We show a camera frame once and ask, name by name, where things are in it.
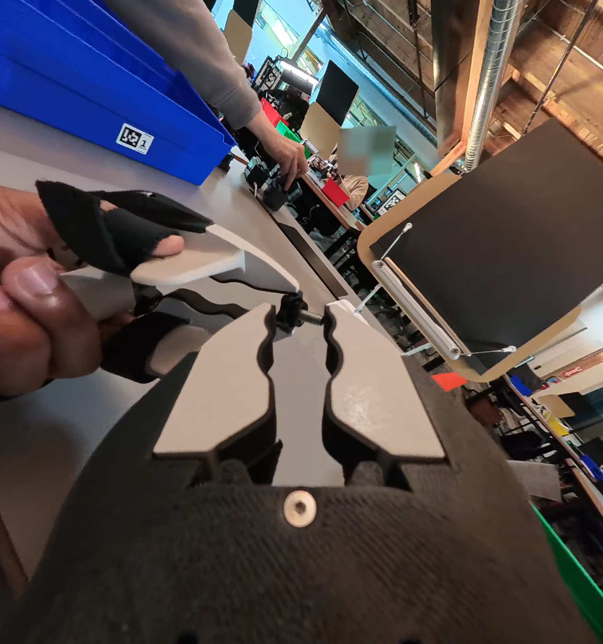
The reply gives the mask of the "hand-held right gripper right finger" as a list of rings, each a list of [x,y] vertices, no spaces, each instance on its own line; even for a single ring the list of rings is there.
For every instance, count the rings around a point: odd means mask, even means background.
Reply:
[[[349,485],[372,465],[381,484],[400,482],[408,464],[441,465],[447,455],[400,350],[347,301],[328,304],[323,319],[326,385],[322,445]]]

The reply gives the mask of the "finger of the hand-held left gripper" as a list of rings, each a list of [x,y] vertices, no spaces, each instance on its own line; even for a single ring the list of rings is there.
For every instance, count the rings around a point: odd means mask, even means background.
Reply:
[[[236,282],[264,292],[296,294],[299,282],[278,262],[242,237],[217,225],[205,232],[183,232],[184,249],[153,258],[131,272],[132,282],[168,294],[205,278]]]
[[[219,330],[248,310],[237,304],[217,304],[189,289],[165,296],[155,309],[182,323],[164,335],[147,359],[148,375],[164,377],[189,353],[198,353]]]

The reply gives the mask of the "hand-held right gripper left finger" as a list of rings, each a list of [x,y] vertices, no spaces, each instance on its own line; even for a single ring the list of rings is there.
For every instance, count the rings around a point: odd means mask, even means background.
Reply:
[[[217,332],[189,370],[185,360],[152,389],[160,429],[152,462],[198,461],[204,478],[238,461],[252,480],[272,479],[281,451],[273,381],[275,307],[262,304]]]

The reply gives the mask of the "black knob screw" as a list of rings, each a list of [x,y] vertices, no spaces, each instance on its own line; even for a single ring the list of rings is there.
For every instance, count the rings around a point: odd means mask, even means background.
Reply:
[[[309,324],[323,326],[322,314],[312,312],[304,300],[303,293],[285,294],[281,298],[280,308],[276,314],[276,325],[281,332],[291,335],[297,328]]]

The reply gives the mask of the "another person's forearm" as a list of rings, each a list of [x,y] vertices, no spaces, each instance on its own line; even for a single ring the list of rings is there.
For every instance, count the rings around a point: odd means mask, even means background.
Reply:
[[[173,69],[234,128],[261,112],[225,36],[203,1],[104,1],[112,13]]]

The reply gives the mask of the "person's left hand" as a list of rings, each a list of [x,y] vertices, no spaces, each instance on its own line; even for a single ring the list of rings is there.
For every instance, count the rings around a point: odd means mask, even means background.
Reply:
[[[59,278],[72,268],[48,254],[61,246],[37,193],[0,186],[0,401],[92,374],[104,342],[134,320],[89,315]]]

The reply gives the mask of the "black device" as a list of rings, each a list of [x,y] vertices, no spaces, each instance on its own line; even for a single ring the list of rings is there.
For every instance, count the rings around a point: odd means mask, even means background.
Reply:
[[[261,194],[263,204],[271,211],[279,211],[284,205],[293,204],[303,194],[299,181],[285,189],[286,177],[279,164],[272,169],[260,157],[252,157],[245,168],[244,178],[253,195]]]

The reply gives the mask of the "black white marker sticker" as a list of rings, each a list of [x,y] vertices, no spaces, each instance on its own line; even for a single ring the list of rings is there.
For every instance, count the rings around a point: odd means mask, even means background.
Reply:
[[[116,138],[116,143],[141,155],[147,155],[151,149],[154,136],[146,133],[135,126],[123,123]]]

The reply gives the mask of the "red plastic bin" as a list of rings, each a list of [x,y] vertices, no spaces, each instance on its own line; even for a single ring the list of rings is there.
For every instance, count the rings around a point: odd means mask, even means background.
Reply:
[[[328,178],[322,185],[322,194],[329,199],[337,208],[345,206],[350,195],[343,190],[341,184],[337,183],[333,178]]]
[[[281,117],[277,109],[266,98],[261,99],[261,105],[268,121],[274,127],[277,127],[279,123],[283,123],[285,126],[288,126],[288,121]]]

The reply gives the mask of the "small green plastic bin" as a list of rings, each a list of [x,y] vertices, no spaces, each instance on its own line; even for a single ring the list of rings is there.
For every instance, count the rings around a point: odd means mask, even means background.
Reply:
[[[309,159],[313,152],[312,150],[307,146],[307,144],[301,139],[301,137],[293,132],[289,126],[286,124],[284,120],[280,120],[277,125],[276,125],[276,130],[278,133],[281,134],[282,137],[285,137],[286,139],[297,142],[301,144],[304,147],[304,153],[305,153],[305,158]]]

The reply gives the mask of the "large black plywood panel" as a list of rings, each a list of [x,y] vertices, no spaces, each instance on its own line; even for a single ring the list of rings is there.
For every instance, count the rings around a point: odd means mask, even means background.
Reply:
[[[420,184],[357,253],[371,273],[386,262],[451,335],[459,359],[435,350],[454,371],[492,381],[602,286],[603,161],[552,118],[472,172]]]

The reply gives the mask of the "blue plastic bin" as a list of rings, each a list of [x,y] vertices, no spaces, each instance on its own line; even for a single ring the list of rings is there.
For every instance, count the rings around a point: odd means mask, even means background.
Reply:
[[[0,1],[0,106],[201,185],[235,140],[180,71],[98,1]],[[154,136],[116,143],[123,123]]]

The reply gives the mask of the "wooden beam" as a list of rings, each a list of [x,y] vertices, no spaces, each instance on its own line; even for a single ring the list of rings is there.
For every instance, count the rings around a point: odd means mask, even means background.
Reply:
[[[438,162],[445,173],[479,132],[483,63],[493,1],[431,1]]]

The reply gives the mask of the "white metal bracket rail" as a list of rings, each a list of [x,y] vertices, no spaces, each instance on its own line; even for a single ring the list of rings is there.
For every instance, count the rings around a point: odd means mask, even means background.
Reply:
[[[422,334],[429,339],[432,346],[443,357],[457,360],[462,356],[462,350],[451,335],[428,312],[426,306],[418,301],[410,289],[404,285],[402,279],[386,265],[386,262],[374,261],[371,263],[370,269],[381,286],[413,323],[421,329]]]

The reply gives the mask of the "spiral metal duct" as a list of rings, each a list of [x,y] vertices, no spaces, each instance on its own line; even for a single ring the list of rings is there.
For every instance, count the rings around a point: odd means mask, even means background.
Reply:
[[[483,56],[471,120],[466,130],[463,173],[470,173],[479,165],[490,117],[497,103],[500,84],[513,49],[524,3],[524,1],[486,1],[488,23],[485,30],[477,29],[477,32],[483,35],[479,44],[479,53]]]

